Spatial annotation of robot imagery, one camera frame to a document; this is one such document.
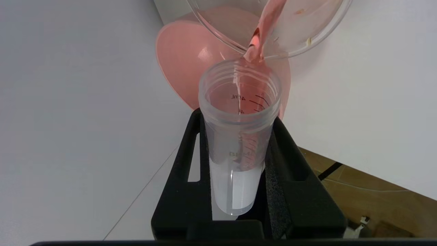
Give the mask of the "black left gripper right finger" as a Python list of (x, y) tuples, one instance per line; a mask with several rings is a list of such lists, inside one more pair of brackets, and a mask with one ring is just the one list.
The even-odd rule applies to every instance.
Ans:
[(264, 173), (267, 238), (343, 238), (345, 215), (279, 118), (273, 123)]

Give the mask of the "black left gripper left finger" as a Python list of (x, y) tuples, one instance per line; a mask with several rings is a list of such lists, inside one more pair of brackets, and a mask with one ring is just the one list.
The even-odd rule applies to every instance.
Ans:
[[(196, 139), (200, 143), (200, 180), (189, 182)], [(200, 109), (192, 112), (164, 190), (151, 219), (156, 240), (186, 239), (190, 228), (212, 221), (209, 150)]]

